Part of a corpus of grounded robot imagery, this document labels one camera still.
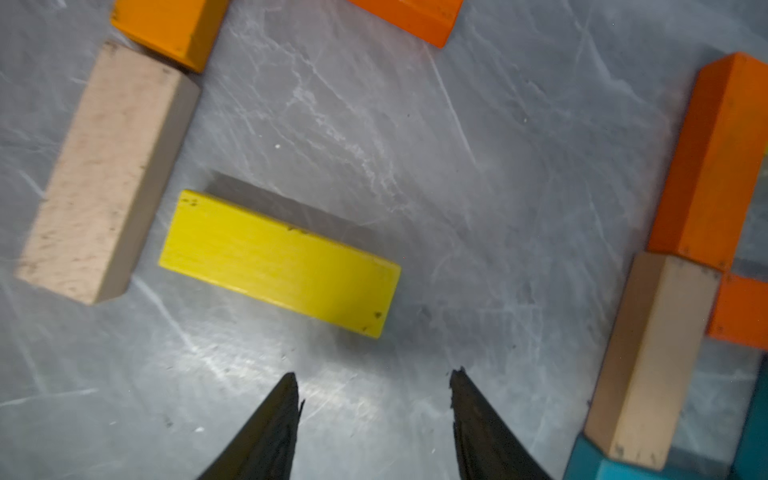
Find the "scratch mark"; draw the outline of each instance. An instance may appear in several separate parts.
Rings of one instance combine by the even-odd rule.
[[[38,195],[38,197],[43,198],[45,196],[45,193],[40,188],[40,186],[32,180],[32,177],[26,174],[23,170],[19,170],[18,174],[24,179],[25,182],[27,182],[27,185]]]
[[[448,95],[448,90],[445,88],[445,84],[442,82],[442,75],[440,75],[440,71],[437,69],[437,64],[435,63],[435,59],[432,58],[432,54],[429,53],[429,50],[427,47],[424,47],[424,50],[426,51],[427,57],[429,57],[429,62],[432,63],[432,69],[435,71],[435,75],[437,76],[437,81],[440,84],[440,89],[442,90],[442,93],[445,95],[445,99],[448,102],[448,106],[451,109],[451,114],[453,115],[453,119],[456,122],[456,126],[458,127],[458,133],[462,138],[462,143],[464,144],[464,148],[467,149],[467,153],[469,153],[469,158],[472,160],[472,164],[477,167],[478,161],[475,158],[475,154],[472,152],[472,149],[469,147],[469,141],[467,141],[467,136],[464,134],[464,128],[462,127],[462,122],[458,120],[458,115],[456,114],[456,109],[453,108],[453,102],[451,101],[451,97]]]
[[[123,466],[122,460],[110,460],[109,462],[100,462],[95,465],[90,465],[88,467],[79,468],[77,470],[73,470],[69,473],[65,473],[63,475],[60,475],[58,477],[48,477],[46,480],[64,480],[65,478],[72,478],[77,476],[80,478],[82,474],[88,473],[91,470],[95,470],[97,468],[103,468],[103,467],[113,467],[113,468],[120,468]]]
[[[326,399],[325,399],[325,401],[323,401],[323,403],[321,403],[320,405],[318,405],[318,406],[317,406],[317,408],[315,409],[315,411],[314,411],[314,412],[312,412],[312,413],[310,413],[309,415],[307,415],[306,417],[304,417],[303,421],[304,421],[304,422],[306,422],[307,420],[309,420],[309,419],[311,419],[312,417],[314,417],[315,415],[317,415],[317,413],[318,413],[320,410],[324,409],[324,408],[325,408],[325,406],[328,404],[328,402],[330,402],[330,401],[331,401],[331,399],[333,399],[333,398],[336,396],[336,394],[337,394],[337,393],[341,392],[341,391],[342,391],[342,389],[343,389],[344,387],[346,387],[346,386],[347,386],[347,384],[349,384],[349,382],[351,382],[351,381],[352,381],[352,380],[354,380],[355,378],[357,378],[357,374],[354,374],[354,375],[352,375],[352,376],[349,378],[349,380],[347,380],[346,382],[344,382],[342,385],[338,386],[338,387],[336,388],[336,390],[334,390],[333,392],[331,392],[331,393],[330,393],[330,394],[329,394],[329,395],[326,397]]]
[[[71,392],[49,393],[46,395],[33,395],[33,396],[24,397],[23,399],[14,399],[14,400],[8,400],[7,402],[2,402],[0,403],[0,408],[6,407],[6,406],[13,406],[13,405],[24,405],[26,402],[31,402],[33,400],[63,399],[67,397],[93,395],[94,393],[98,393],[98,389],[72,390]]]
[[[27,348],[27,344],[22,342],[22,340],[18,338],[15,333],[12,333],[11,336],[13,337],[13,342],[18,347],[18,351],[21,352],[22,357],[24,357],[24,363],[27,364],[29,373],[32,375],[32,380],[35,382],[35,387],[37,387],[40,393],[48,394],[48,387],[45,386],[45,382],[43,382],[43,378],[40,376],[38,366],[35,364],[35,361],[33,360],[32,355]]]
[[[176,321],[176,319],[170,314],[168,311],[168,308],[166,308],[165,303],[163,303],[163,300],[152,290],[149,285],[147,285],[139,276],[133,275],[131,277],[133,282],[138,287],[139,291],[147,297],[147,300],[152,302],[152,304],[157,308],[157,310],[160,312],[163,318],[166,319],[168,322],[168,325],[171,326],[171,328],[174,329],[176,334],[181,338],[181,341],[184,343],[184,345],[195,355],[197,355],[200,359],[203,360],[203,363],[208,367],[208,369],[213,372],[213,374],[216,376],[216,378],[224,385],[224,387],[230,392],[235,393],[234,388],[230,384],[229,380],[227,380],[227,376],[224,375],[224,373],[216,367],[216,365],[211,361],[210,358],[205,356],[202,351],[200,351],[200,348],[197,347],[192,342],[192,339],[187,335],[186,332],[181,328],[181,325],[179,325],[179,322]]]

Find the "table surface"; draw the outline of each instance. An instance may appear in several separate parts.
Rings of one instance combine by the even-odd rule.
[[[295,371],[294,478],[458,478],[464,366],[555,478],[695,74],[768,61],[763,0],[466,0],[443,50],[343,0],[233,0],[128,291],[12,276],[110,2],[0,2],[0,477],[195,478]],[[402,265],[367,339],[163,270],[204,190]],[[768,169],[739,256],[768,263]],[[721,473],[760,353],[705,340],[670,461]]]

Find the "wooden block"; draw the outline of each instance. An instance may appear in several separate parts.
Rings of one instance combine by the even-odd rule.
[[[737,53],[704,67],[648,250],[730,269],[768,144],[768,65]]]
[[[112,25],[131,40],[202,72],[229,0],[117,0]]]
[[[16,276],[79,302],[121,295],[200,89],[129,48],[101,48]]]
[[[373,338],[400,277],[388,260],[188,190],[160,265]]]
[[[350,0],[436,47],[443,48],[464,0]]]
[[[768,350],[768,283],[726,273],[707,335]]]
[[[679,257],[636,255],[584,427],[608,458],[664,467],[719,280]]]
[[[568,460],[563,480],[714,480],[679,468],[666,467],[654,472],[624,463],[613,462],[603,456],[584,436],[576,438],[576,445]]]
[[[757,376],[732,472],[728,478],[733,480],[768,479],[768,357]]]

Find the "orange wooden block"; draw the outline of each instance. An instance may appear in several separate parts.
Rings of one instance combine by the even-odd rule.
[[[112,25],[197,73],[205,69],[229,0],[117,0]]]
[[[648,250],[727,272],[768,144],[768,65],[736,53],[694,88]]]
[[[768,283],[723,276],[707,335],[768,350]]]
[[[349,0],[436,47],[443,48],[464,0]]]

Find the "teal wooden block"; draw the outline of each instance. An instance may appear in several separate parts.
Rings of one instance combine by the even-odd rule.
[[[605,458],[583,435],[576,438],[563,480],[712,480],[693,472],[667,467],[654,472]]]
[[[768,480],[768,358],[757,377],[730,478]]]

